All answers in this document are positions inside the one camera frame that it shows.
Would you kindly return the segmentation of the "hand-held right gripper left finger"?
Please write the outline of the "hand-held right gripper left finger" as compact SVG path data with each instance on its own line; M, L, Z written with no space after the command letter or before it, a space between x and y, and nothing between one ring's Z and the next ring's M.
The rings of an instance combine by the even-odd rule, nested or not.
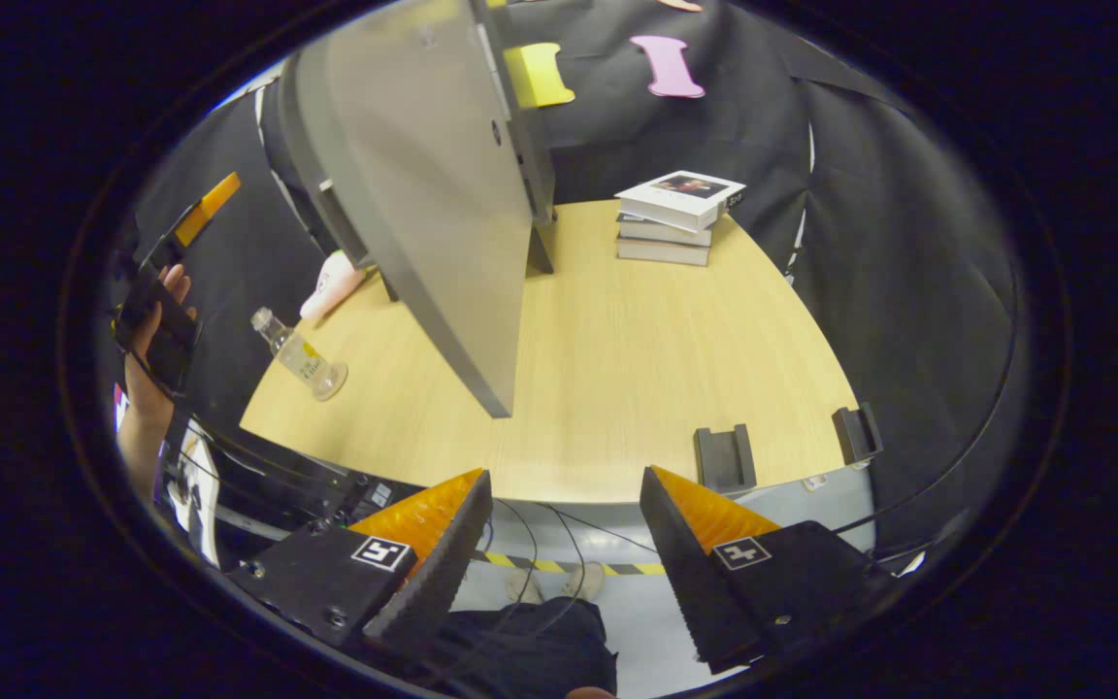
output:
M439 632L491 516L484 469L352 525L318 520L243 563L235 585L342 653L421 653Z

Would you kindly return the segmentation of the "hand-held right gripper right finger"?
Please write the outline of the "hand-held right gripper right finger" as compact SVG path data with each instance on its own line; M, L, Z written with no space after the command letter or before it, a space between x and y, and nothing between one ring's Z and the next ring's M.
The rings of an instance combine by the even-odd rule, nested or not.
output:
M819 522L776 525L660 466L643 470L639 508L714 674L798 663L896 602L896 576Z

